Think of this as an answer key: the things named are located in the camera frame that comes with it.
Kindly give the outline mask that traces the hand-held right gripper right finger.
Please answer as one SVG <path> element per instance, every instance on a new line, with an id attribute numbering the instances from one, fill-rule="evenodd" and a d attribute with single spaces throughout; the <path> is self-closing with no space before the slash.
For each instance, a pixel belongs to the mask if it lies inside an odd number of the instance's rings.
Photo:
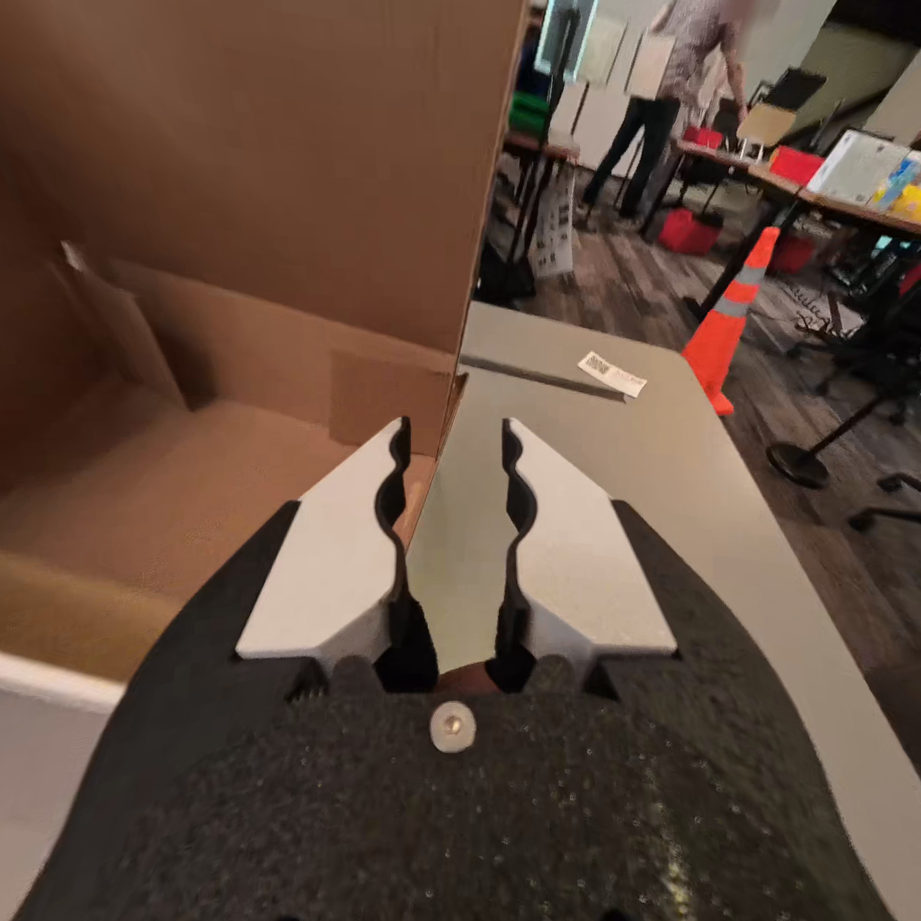
<path id="1" fill-rule="evenodd" d="M 506 552 L 495 684 L 524 688 L 536 663 L 585 682 L 607 659 L 671 658 L 677 640 L 611 497 L 516 418 L 502 420 Z"/>

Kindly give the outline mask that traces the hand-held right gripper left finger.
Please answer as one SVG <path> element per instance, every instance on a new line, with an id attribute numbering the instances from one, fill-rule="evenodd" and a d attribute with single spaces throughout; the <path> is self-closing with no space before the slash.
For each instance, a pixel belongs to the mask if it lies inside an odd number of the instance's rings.
<path id="1" fill-rule="evenodd" d="M 411 422 L 397 417 L 308 489 L 236 641 L 243 660 L 377 661 L 417 632 L 395 524 Z"/>

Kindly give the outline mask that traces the white cardboard box brown inside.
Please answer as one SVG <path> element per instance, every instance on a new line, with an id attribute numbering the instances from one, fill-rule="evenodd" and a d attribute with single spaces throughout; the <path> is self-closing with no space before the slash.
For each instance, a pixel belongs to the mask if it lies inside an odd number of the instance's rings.
<path id="1" fill-rule="evenodd" d="M 2 2 L 2 919 L 112 704 L 394 417 L 409 545 L 525 2 Z"/>

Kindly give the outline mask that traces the red box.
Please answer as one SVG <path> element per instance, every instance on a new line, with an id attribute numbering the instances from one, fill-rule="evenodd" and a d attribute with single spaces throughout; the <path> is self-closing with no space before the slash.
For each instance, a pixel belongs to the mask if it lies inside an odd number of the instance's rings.
<path id="1" fill-rule="evenodd" d="M 804 188 L 825 163 L 825 157 L 788 145 L 778 145 L 768 160 L 769 171 L 784 180 Z"/>

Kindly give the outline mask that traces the colourful printed box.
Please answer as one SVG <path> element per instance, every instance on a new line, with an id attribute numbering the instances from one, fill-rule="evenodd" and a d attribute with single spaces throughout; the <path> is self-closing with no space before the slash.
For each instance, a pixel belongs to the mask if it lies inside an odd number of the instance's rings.
<path id="1" fill-rule="evenodd" d="M 909 150 L 869 201 L 869 207 L 920 222 L 920 152 Z"/>

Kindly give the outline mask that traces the white barcode sticker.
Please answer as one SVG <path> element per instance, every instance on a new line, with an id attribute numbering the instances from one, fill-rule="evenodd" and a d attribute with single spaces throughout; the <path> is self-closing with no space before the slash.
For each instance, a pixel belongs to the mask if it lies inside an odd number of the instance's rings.
<path id="1" fill-rule="evenodd" d="M 648 383 L 645 378 L 640 378 L 611 364 L 594 351 L 589 352 L 578 362 L 578 368 L 606 388 L 631 399 L 639 397 Z"/>

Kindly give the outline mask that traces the black round-base stand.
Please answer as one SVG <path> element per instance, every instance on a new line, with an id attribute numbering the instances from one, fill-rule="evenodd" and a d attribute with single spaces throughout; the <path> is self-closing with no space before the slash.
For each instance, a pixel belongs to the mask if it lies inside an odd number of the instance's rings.
<path id="1" fill-rule="evenodd" d="M 775 472 L 792 484 L 813 491 L 827 488 L 831 475 L 820 460 L 820 455 L 868 418 L 884 402 L 894 399 L 897 390 L 897 387 L 883 390 L 809 448 L 783 441 L 769 445 L 766 448 L 766 460 Z"/>

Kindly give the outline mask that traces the orange traffic cone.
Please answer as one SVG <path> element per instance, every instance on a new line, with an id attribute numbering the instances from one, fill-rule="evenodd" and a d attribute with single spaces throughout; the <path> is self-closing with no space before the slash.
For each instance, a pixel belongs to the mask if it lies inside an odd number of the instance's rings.
<path id="1" fill-rule="evenodd" d="M 750 307 L 759 293 L 773 257 L 780 228 L 766 227 L 716 305 L 704 317 L 682 357 L 694 373 L 716 414 L 734 412 L 723 392 L 731 363 L 742 339 Z"/>

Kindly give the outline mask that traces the white picture poster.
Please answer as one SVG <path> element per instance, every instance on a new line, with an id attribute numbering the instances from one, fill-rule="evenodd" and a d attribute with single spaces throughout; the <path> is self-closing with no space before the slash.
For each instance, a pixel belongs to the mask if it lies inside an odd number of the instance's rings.
<path id="1" fill-rule="evenodd" d="M 537 280 L 570 274 L 574 269 L 573 206 L 576 173 L 561 166 L 541 197 L 529 251 Z"/>

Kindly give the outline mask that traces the red plastic bin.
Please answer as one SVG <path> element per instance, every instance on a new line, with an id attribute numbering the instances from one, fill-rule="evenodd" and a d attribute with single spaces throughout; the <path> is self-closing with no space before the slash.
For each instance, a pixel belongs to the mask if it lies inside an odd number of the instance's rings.
<path id="1" fill-rule="evenodd" d="M 724 227 L 720 213 L 697 213 L 685 207 L 669 211 L 657 243 L 669 251 L 688 256 L 707 256 Z"/>

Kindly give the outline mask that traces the black office chair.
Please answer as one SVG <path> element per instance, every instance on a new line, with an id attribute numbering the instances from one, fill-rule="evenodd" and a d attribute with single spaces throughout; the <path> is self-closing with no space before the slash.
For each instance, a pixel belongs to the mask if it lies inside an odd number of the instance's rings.
<path id="1" fill-rule="evenodd" d="M 827 296 L 830 317 L 808 329 L 785 356 L 799 359 L 804 353 L 827 354 L 832 370 L 816 386 L 825 395 L 832 381 L 849 374 L 872 383 L 879 392 L 893 388 L 894 425 L 903 425 L 908 401 L 919 395 L 920 280 L 919 241 L 893 239 L 864 270 L 840 299 L 835 290 Z"/>

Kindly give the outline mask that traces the wooden top table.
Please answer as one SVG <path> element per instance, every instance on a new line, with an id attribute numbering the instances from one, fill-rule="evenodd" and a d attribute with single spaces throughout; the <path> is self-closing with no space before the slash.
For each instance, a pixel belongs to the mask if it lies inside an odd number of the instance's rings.
<path id="1" fill-rule="evenodd" d="M 893 239 L 912 240 L 919 242 L 920 224 L 889 213 L 881 213 L 866 206 L 852 204 L 844 201 L 830 199 L 820 193 L 808 191 L 792 179 L 784 178 L 771 171 L 766 162 L 757 162 L 752 159 L 733 157 L 723 154 L 698 144 L 681 141 L 678 144 L 683 158 L 692 156 L 719 162 L 724 160 L 727 165 L 747 174 L 749 181 L 758 185 L 763 193 L 764 212 L 756 219 L 752 230 L 743 237 L 732 252 L 722 273 L 713 283 L 708 294 L 702 301 L 691 297 L 683 299 L 685 309 L 700 324 L 720 300 L 729 284 L 743 269 L 763 231 L 774 226 L 785 232 L 802 213 L 814 210 L 844 224 L 855 226 L 874 227 L 880 235 L 891 236 Z"/>

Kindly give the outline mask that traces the green plastic bin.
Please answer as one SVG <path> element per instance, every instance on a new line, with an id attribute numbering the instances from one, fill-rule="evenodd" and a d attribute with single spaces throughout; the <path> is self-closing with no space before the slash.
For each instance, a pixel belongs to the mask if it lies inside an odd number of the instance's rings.
<path id="1" fill-rule="evenodd" d="M 515 90 L 508 117 L 508 131 L 540 139 L 547 129 L 549 102 L 545 96 Z"/>

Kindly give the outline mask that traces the small wooden board stand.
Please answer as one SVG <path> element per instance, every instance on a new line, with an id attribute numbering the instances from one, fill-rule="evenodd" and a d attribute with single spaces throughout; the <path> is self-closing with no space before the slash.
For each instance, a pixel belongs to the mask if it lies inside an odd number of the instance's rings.
<path id="1" fill-rule="evenodd" d="M 737 156 L 754 156 L 760 160 L 765 150 L 779 144 L 796 121 L 797 111 L 778 108 L 764 101 L 756 103 L 745 115 L 737 131 Z"/>

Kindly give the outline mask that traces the white carton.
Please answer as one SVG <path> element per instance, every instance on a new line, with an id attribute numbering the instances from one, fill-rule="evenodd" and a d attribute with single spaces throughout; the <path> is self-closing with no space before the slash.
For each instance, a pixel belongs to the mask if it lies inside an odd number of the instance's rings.
<path id="1" fill-rule="evenodd" d="M 846 129 L 805 191 L 829 200 L 867 206 L 909 152 L 903 144 L 862 130 Z"/>

